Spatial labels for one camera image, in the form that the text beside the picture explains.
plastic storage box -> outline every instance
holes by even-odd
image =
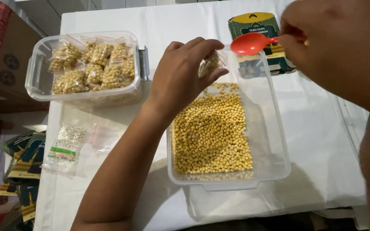
[[[55,42],[75,41],[74,45],[84,46],[80,36],[108,37],[118,39],[124,37],[127,44],[134,46],[135,79],[131,85],[123,88],[102,90],[96,92],[82,92],[65,95],[54,95],[52,85],[54,75],[48,71],[51,63],[53,49],[50,44]],[[109,107],[121,104],[130,104],[139,101],[142,97],[141,81],[147,81],[149,75],[148,54],[138,49],[138,41],[135,35],[128,31],[102,31],[80,34],[67,34],[51,36],[41,39],[34,47],[33,55],[28,63],[28,72],[25,88],[28,94],[38,101],[57,101],[74,105],[78,108]]]
[[[167,128],[169,178],[177,185],[201,185],[207,191],[254,189],[262,181],[285,178],[290,173],[291,164],[265,53],[261,51],[256,60],[252,60],[252,57],[237,57],[226,49],[218,53],[223,56],[229,74],[220,77],[217,82],[234,82],[239,86],[253,169],[203,174],[177,172],[171,124]],[[218,91],[216,87],[208,88],[208,93],[213,96]]]

white tablecloth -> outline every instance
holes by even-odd
[[[63,14],[62,34],[128,30],[149,51],[150,78],[171,41],[197,36],[231,42],[228,19],[249,12],[278,16],[290,0],[222,2],[112,9]],[[300,78],[298,73],[274,76],[292,171],[282,180],[261,183],[256,190],[205,192],[174,185],[167,176],[166,136],[152,164],[136,208],[136,230],[177,230],[197,224],[255,216],[295,213],[366,204],[358,157],[345,129],[335,96]],[[93,115],[52,102],[46,152],[61,122],[99,123],[126,128],[138,105]],[[82,196],[104,157],[89,148],[81,152],[83,174],[68,179],[43,171],[35,230],[69,230]]]

plastic spoon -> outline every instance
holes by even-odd
[[[238,55],[254,55],[263,50],[267,44],[278,41],[279,37],[267,38],[263,34],[251,32],[232,41],[231,50]]]

